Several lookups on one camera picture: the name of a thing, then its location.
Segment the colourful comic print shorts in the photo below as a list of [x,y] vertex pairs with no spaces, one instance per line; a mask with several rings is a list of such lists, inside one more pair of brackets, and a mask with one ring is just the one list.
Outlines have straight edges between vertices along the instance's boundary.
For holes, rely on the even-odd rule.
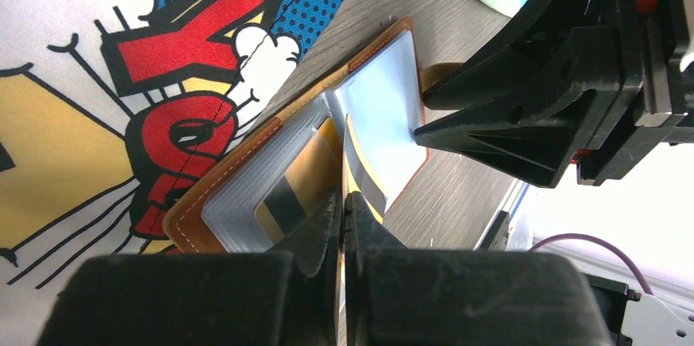
[[168,254],[167,211],[239,145],[343,0],[1,0],[1,342],[87,259]]

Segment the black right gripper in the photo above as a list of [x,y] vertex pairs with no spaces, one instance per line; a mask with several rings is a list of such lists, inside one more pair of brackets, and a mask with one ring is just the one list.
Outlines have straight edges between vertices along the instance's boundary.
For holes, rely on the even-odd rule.
[[[428,108],[456,112],[418,128],[417,144],[540,187],[578,154],[577,182],[600,186],[661,143],[691,144],[693,0],[588,1],[528,0],[424,91]],[[579,27],[587,5],[611,28]]]

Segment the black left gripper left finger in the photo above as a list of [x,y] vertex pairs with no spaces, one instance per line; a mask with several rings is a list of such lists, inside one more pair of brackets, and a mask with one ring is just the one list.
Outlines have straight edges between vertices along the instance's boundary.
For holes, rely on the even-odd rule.
[[70,278],[41,345],[334,345],[342,197],[263,253],[113,255]]

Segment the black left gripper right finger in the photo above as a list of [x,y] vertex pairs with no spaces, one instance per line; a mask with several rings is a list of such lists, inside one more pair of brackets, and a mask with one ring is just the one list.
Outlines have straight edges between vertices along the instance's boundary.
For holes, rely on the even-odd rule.
[[587,280],[554,254],[409,249],[345,198],[350,345],[608,345]]

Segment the brown leather card holder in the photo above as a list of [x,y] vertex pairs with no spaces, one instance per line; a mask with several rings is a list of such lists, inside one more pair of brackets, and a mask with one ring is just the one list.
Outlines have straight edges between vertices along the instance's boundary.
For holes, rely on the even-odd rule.
[[264,252],[342,195],[345,116],[387,196],[386,211],[429,158],[412,19],[403,17],[351,60],[255,129],[164,218],[176,252]]

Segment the gold credit card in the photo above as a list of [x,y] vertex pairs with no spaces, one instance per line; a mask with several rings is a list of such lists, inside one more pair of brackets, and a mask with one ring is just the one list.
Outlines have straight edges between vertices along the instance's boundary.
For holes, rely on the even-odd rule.
[[383,224],[387,196],[383,192],[382,184],[376,175],[375,169],[370,165],[359,143],[350,115],[345,116],[342,148],[343,197],[345,198],[349,193],[360,192],[364,196],[372,216],[378,223]]

